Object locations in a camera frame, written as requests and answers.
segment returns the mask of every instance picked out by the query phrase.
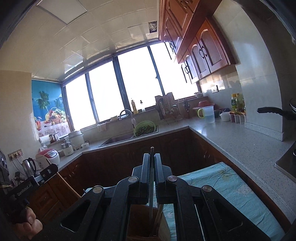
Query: stainless steel kettle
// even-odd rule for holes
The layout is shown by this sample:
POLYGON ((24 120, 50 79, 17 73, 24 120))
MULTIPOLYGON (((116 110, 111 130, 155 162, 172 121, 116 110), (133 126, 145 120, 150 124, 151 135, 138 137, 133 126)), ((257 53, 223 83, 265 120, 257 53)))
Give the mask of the stainless steel kettle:
POLYGON ((25 171, 27 177, 33 176, 36 174, 36 165, 32 158, 28 158, 22 162, 22 167, 25 171))

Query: upper cabinet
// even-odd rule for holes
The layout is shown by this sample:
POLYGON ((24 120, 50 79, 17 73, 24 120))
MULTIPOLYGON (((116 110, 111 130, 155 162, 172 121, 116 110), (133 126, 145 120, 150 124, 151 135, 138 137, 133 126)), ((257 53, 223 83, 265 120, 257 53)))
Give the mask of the upper cabinet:
POLYGON ((230 51, 226 51, 228 46, 222 45, 223 35, 218 32, 218 27, 206 19, 199 29, 196 38, 200 45, 200 56, 206 60, 211 73, 234 63, 230 51))
POLYGON ((167 0, 166 10, 183 38, 193 16, 192 10, 185 0, 167 0))
POLYGON ((171 46, 177 52, 181 45, 182 37, 168 12, 165 12, 164 34, 170 39, 171 46))
POLYGON ((160 39, 191 83, 231 64, 234 58, 212 15, 221 0, 160 0, 160 39))
POLYGON ((197 41, 196 37, 192 40, 188 51, 192 56, 192 60, 197 72, 198 78, 202 79, 210 74, 209 67, 207 65, 207 60, 205 54, 202 51, 202 47, 197 41))

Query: window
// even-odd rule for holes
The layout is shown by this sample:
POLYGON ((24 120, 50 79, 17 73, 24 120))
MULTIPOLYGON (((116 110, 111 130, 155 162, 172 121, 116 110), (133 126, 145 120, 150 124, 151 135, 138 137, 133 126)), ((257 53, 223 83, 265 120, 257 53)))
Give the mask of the window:
POLYGON ((155 105, 155 96, 162 93, 147 47, 121 54, 118 60, 131 109, 132 99, 137 109, 155 105))
POLYGON ((170 59, 164 43, 150 46, 165 94, 172 92, 175 99, 193 96, 197 85, 185 81, 181 66, 170 59))
POLYGON ((124 107, 113 62, 108 62, 91 70, 89 79, 99 121, 119 115, 124 107))
POLYGON ((181 65, 171 60, 165 43, 141 47, 113 57, 113 61, 64 83, 74 128, 103 123, 123 109, 155 105, 155 96, 172 92, 175 99, 198 91, 184 75, 181 65))
POLYGON ((75 130, 96 123, 89 100, 85 75, 81 75, 66 85, 67 99, 75 130))

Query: ceiling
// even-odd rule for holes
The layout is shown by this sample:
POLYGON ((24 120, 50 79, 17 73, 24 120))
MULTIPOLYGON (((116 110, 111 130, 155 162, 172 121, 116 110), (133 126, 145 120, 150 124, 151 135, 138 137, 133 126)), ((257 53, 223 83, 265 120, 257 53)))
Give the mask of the ceiling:
POLYGON ((79 3, 86 12, 66 24, 37 2, 0 49, 0 69, 64 81, 106 56, 158 39, 158 32, 149 33, 148 27, 148 22, 158 20, 158 0, 79 3))

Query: wall poster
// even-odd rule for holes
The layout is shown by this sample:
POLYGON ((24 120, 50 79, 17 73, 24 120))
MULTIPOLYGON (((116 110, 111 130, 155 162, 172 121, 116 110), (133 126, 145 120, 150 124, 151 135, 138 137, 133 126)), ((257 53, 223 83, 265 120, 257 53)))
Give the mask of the wall poster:
POLYGON ((32 103, 39 137, 70 132, 60 84, 32 80, 32 103))

